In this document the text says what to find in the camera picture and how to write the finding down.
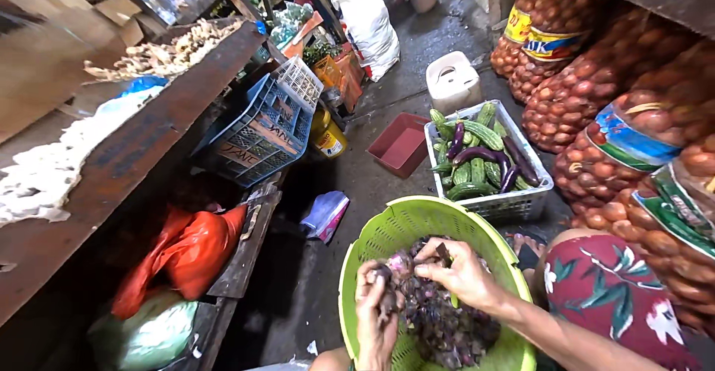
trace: blue plastic crate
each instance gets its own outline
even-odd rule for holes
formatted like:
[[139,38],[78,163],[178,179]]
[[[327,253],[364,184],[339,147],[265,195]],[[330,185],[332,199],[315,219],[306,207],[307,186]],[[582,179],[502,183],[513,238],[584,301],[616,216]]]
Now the blue plastic crate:
[[266,74],[247,93],[246,109],[211,140],[220,175],[249,187],[292,163],[308,146],[312,114]]

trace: red floral shorts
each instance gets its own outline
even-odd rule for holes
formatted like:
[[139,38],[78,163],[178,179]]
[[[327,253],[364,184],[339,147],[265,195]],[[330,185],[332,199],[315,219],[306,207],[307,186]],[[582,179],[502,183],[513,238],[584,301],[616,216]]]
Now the red floral shorts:
[[701,366],[684,345],[665,287],[621,238],[556,245],[544,269],[551,314],[620,343],[667,370]]

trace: foot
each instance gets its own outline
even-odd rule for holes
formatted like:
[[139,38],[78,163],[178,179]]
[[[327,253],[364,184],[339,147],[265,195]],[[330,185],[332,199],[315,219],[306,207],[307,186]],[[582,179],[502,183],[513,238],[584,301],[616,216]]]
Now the foot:
[[534,254],[536,254],[537,257],[541,258],[542,255],[546,252],[546,245],[540,244],[537,240],[525,236],[523,234],[509,234],[510,237],[514,238],[514,254],[516,256],[519,256],[519,253],[521,252],[521,248],[524,246],[524,244],[528,245],[529,248],[531,248],[532,251],[534,251]]
[[[546,245],[539,243],[537,240],[525,236],[520,233],[516,234],[507,234],[507,237],[510,237],[514,240],[514,254],[516,254],[516,257],[519,257],[519,253],[521,252],[521,249],[524,247],[524,244],[526,244],[531,250],[536,254],[537,257],[541,258],[542,255],[546,253]],[[534,277],[534,269],[524,269],[522,271],[524,275],[524,279],[526,279],[526,283],[531,286],[533,282],[533,277]]]

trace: yellow container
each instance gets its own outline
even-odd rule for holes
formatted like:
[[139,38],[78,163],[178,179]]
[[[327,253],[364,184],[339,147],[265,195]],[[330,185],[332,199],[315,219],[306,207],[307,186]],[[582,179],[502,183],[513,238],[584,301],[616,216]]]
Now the yellow container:
[[323,108],[318,108],[313,114],[310,143],[327,158],[336,158],[347,149],[347,139],[343,131]]

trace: white sack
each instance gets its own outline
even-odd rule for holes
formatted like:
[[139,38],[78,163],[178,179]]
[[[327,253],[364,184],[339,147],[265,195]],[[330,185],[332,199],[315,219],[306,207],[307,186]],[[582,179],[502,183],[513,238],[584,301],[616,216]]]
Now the white sack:
[[343,21],[362,53],[362,67],[370,67],[375,82],[400,58],[400,42],[390,24],[390,15],[382,0],[332,0],[336,10],[343,10]]

